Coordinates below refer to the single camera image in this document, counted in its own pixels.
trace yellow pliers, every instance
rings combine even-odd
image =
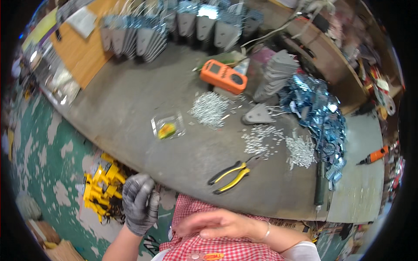
[[[243,177],[248,176],[248,173],[250,172],[250,169],[254,168],[258,163],[260,163],[260,161],[263,160],[264,154],[265,154],[265,152],[257,154],[255,156],[251,157],[246,162],[241,162],[240,160],[238,160],[233,166],[228,167],[228,168],[220,171],[218,174],[216,174],[211,179],[209,179],[208,184],[213,185],[213,184],[217,183],[218,181],[220,181],[227,174],[229,174],[233,171],[236,171],[236,170],[240,170],[240,172],[233,179],[233,181],[231,181],[230,183],[228,183],[224,187],[215,190],[213,193],[218,195],[218,194],[221,194],[221,193],[233,188],[236,184],[238,184],[238,182],[240,182],[242,180]]]

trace apron logo patch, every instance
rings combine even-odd
[[[224,257],[225,255],[223,253],[210,253],[205,255],[206,260],[218,260]]]

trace red checkered apron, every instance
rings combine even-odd
[[[180,194],[176,202],[173,216],[173,226],[179,224],[185,217],[199,212],[218,210],[219,208]],[[266,217],[251,216],[258,220],[268,220]],[[266,244],[253,243],[247,238],[220,237],[215,239],[202,239],[198,233],[184,238],[173,232],[170,242],[162,243],[160,251],[170,248],[163,261],[284,261],[284,258],[274,252]]]

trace gray work glove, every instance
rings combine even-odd
[[[122,192],[125,223],[137,236],[143,236],[158,220],[160,194],[152,192],[154,181],[148,174],[129,177]]]

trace gray metal tabletop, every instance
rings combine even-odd
[[[187,113],[195,93],[208,84],[191,72],[196,59],[206,56],[187,46],[169,47],[152,63],[109,61],[88,87],[81,91],[63,116],[86,138],[127,166],[148,172],[157,182],[204,202],[253,215],[296,220],[325,220],[326,203],[316,214],[314,201],[316,164],[308,169],[286,163],[290,155],[283,141],[278,152],[252,169],[235,188],[215,195],[212,192],[230,182],[237,173],[219,184],[207,181],[236,161],[247,160],[240,117],[251,105],[243,102],[217,131],[198,124]],[[167,140],[153,135],[151,119],[158,113],[180,111],[186,134]],[[291,136],[308,135],[291,114],[278,116],[274,123]]]

